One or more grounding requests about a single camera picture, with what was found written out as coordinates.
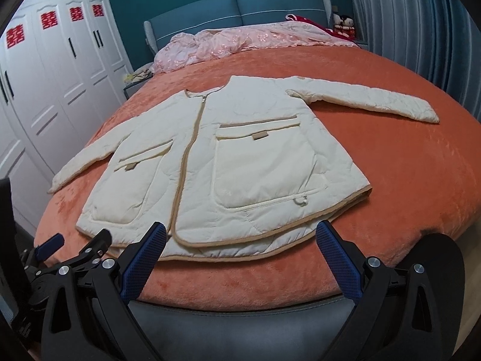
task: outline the red paper cutout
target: red paper cutout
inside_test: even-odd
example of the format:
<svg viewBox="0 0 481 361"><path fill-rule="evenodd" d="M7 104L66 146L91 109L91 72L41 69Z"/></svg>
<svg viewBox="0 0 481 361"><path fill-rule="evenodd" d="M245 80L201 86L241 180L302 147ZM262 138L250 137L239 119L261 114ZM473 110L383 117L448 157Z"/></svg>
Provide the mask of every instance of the red paper cutout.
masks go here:
<svg viewBox="0 0 481 361"><path fill-rule="evenodd" d="M54 27L54 26L58 25L57 14L56 14L55 11L43 13L40 16L40 18L42 20L42 27L43 27L44 30L46 30L47 28Z"/></svg>
<svg viewBox="0 0 481 361"><path fill-rule="evenodd" d="M25 34L23 33L23 25L19 24L16 27L7 31L7 48L11 48L20 42L25 40Z"/></svg>
<svg viewBox="0 0 481 361"><path fill-rule="evenodd" d="M72 21L78 21L84 19L84 14L82 13L82 7L70 8L70 17Z"/></svg>
<svg viewBox="0 0 481 361"><path fill-rule="evenodd" d="M100 4L94 4L94 5L92 5L92 9L93 9L93 15L94 15L95 17L104 16L104 15L103 15L103 7L102 7L102 5L100 5Z"/></svg>

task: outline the metal screw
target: metal screw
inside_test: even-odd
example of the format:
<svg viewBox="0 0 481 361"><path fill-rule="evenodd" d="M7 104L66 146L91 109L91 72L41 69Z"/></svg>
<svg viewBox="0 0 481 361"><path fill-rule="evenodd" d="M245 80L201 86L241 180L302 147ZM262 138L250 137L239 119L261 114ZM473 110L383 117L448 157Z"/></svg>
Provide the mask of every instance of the metal screw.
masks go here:
<svg viewBox="0 0 481 361"><path fill-rule="evenodd" d="M103 262L102 262L102 267L104 269L110 269L114 266L115 264L115 261L113 259L105 259Z"/></svg>
<svg viewBox="0 0 481 361"><path fill-rule="evenodd" d="M60 275L65 275L68 273L68 266L62 266L60 269L59 269L59 274Z"/></svg>
<svg viewBox="0 0 481 361"><path fill-rule="evenodd" d="M417 273L419 273L419 274L424 273L424 267L423 267L423 265L420 265L419 263L416 263L416 264L414 265L414 271L417 272Z"/></svg>
<svg viewBox="0 0 481 361"><path fill-rule="evenodd" d="M367 263L371 266L371 267L379 267L381 265L381 261L379 259L377 259L376 257L371 257L367 260Z"/></svg>

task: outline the white curtain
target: white curtain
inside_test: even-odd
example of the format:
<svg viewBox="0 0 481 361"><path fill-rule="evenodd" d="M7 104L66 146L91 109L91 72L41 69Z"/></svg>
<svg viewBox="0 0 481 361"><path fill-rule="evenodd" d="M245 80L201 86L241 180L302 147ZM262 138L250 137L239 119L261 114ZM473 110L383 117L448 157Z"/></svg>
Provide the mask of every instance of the white curtain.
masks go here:
<svg viewBox="0 0 481 361"><path fill-rule="evenodd" d="M434 83L481 121L481 33L459 0L353 0L369 50Z"/></svg>

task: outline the floor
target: floor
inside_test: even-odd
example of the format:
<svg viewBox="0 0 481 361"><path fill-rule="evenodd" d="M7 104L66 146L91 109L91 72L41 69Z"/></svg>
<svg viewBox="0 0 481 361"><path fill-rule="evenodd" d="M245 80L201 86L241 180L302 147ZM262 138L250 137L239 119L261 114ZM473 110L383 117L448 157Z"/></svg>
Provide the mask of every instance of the floor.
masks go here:
<svg viewBox="0 0 481 361"><path fill-rule="evenodd" d="M456 242L463 254L466 275L463 315L456 343L458 349L481 315L481 218Z"/></svg>

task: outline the white wardrobe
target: white wardrobe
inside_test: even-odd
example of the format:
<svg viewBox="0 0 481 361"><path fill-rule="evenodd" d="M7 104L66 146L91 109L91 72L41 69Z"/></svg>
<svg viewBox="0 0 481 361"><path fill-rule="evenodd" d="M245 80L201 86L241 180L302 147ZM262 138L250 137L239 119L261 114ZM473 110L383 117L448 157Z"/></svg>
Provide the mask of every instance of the white wardrobe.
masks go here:
<svg viewBox="0 0 481 361"><path fill-rule="evenodd" d="M132 67L108 0L25 0L0 38L0 178L30 233L51 178L125 101Z"/></svg>

